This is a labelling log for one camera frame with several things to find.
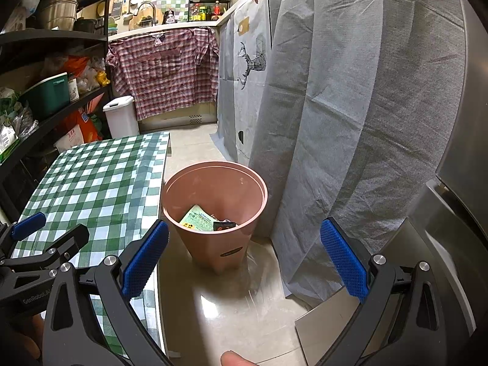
silver screw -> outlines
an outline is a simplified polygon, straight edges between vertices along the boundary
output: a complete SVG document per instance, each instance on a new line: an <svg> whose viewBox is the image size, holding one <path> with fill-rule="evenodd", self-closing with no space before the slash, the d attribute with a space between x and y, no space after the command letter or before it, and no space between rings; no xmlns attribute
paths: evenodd
<svg viewBox="0 0 488 366"><path fill-rule="evenodd" d="M63 263L61 264L61 267L59 268L61 271L66 272L71 268L70 263Z"/></svg>
<svg viewBox="0 0 488 366"><path fill-rule="evenodd" d="M379 264L379 265L383 265L386 263L386 258L385 256L383 255L374 255L373 256L373 261L376 263L376 264Z"/></svg>
<svg viewBox="0 0 488 366"><path fill-rule="evenodd" d="M430 270L430 265L426 263L425 261L421 261L419 263L419 267L422 271L429 271Z"/></svg>
<svg viewBox="0 0 488 366"><path fill-rule="evenodd" d="M114 265L116 261L117 261L117 257L114 255L110 255L103 260L103 263L105 265Z"/></svg>

white trash can lid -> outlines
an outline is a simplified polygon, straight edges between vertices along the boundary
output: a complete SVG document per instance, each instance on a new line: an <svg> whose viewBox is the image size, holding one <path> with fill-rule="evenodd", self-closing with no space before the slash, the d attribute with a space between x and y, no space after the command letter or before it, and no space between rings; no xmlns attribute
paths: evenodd
<svg viewBox="0 0 488 366"><path fill-rule="evenodd" d="M110 111L120 109L121 107L128 106L129 104L134 102L133 96L122 96L112 100L110 103L107 103L103 106L103 111Z"/></svg>

table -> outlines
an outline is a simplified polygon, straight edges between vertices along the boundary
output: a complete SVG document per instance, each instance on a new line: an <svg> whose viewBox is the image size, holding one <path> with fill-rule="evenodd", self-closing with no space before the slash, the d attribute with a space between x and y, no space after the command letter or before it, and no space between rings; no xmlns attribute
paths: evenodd
<svg viewBox="0 0 488 366"><path fill-rule="evenodd" d="M98 265L105 256L119 255L159 217L169 142L168 132L158 132L84 144L62 153L20 218L43 212L46 226L19 242L13 257L42 253L77 224L88 228L90 239L70 260L75 267ZM164 350L157 284L154 270L143 293L131 304ZM92 303L111 350L123 355L99 296L92 296Z"/></svg>

pink trash can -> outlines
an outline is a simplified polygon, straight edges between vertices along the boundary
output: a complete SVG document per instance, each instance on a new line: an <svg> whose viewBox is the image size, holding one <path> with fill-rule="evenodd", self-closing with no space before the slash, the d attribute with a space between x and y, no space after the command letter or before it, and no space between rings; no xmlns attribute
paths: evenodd
<svg viewBox="0 0 488 366"><path fill-rule="evenodd" d="M237 268L268 199L263 179L246 166L226 161L191 165L164 185L163 212L175 226L193 259L217 274ZM194 205L218 220L235 221L224 231L196 231L179 222Z"/></svg>

faucet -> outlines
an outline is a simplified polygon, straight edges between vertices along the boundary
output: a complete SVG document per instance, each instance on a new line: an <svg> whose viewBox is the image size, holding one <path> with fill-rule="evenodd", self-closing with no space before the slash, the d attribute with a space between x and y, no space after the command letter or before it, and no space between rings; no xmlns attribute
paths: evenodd
<svg viewBox="0 0 488 366"><path fill-rule="evenodd" d="M137 16L137 15L138 15L138 13L139 13L139 9L141 9L141 7L142 7L143 5L146 5L146 4L150 5L150 6L153 8L153 20L152 20L152 24L151 24L151 26L155 26L155 25L158 23L158 21L157 21L157 19L156 19L156 6L155 6L153 3L151 3L150 1L143 1L143 2L141 2L141 3L139 4L139 6L137 7L137 9L136 9L136 12L135 12L134 16Z"/></svg>

